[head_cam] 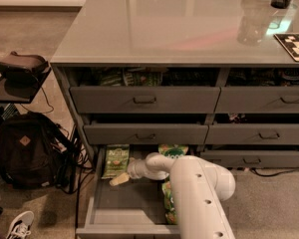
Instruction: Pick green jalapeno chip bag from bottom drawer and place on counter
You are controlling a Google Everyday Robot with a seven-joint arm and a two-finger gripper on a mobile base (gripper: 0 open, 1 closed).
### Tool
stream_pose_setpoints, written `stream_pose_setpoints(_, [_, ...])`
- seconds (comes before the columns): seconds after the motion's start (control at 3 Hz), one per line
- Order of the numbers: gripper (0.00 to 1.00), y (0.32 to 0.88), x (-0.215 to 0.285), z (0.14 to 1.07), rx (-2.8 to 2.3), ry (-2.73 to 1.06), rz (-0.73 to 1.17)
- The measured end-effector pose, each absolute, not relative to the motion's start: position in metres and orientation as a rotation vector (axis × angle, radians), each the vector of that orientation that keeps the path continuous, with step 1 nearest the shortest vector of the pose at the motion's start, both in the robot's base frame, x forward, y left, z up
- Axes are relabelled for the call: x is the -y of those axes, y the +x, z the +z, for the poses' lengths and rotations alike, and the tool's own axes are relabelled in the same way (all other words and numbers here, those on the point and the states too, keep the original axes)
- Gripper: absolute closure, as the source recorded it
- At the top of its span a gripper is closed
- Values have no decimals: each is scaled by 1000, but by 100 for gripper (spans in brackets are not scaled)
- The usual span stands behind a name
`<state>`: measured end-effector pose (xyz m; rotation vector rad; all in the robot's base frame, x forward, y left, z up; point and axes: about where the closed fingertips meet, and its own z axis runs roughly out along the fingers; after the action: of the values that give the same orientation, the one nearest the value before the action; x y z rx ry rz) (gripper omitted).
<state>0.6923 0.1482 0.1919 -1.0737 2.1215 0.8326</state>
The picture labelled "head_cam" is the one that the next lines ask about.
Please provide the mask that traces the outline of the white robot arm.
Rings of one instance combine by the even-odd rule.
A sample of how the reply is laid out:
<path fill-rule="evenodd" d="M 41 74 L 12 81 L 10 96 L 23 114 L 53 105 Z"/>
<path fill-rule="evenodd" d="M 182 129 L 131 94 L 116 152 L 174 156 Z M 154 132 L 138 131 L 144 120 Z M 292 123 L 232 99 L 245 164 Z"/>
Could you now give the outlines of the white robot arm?
<path fill-rule="evenodd" d="M 194 155 L 172 159 L 153 152 L 145 159 L 133 158 L 110 186 L 143 177 L 169 177 L 181 239 L 235 239 L 221 205 L 235 191 L 235 179 L 227 168 Z"/>

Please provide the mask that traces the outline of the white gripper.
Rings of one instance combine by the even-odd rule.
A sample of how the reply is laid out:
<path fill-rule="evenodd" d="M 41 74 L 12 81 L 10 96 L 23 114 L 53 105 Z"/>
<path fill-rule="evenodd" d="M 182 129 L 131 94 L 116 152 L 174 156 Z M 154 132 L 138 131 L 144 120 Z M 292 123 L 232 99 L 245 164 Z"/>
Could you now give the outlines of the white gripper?
<path fill-rule="evenodd" d="M 150 177 L 150 171 L 148 170 L 146 161 L 144 159 L 132 158 L 129 161 L 127 172 L 123 172 L 122 174 L 113 178 L 110 181 L 110 186 L 118 186 L 120 184 L 126 183 L 129 181 L 130 178 L 140 179 L 142 177 Z"/>

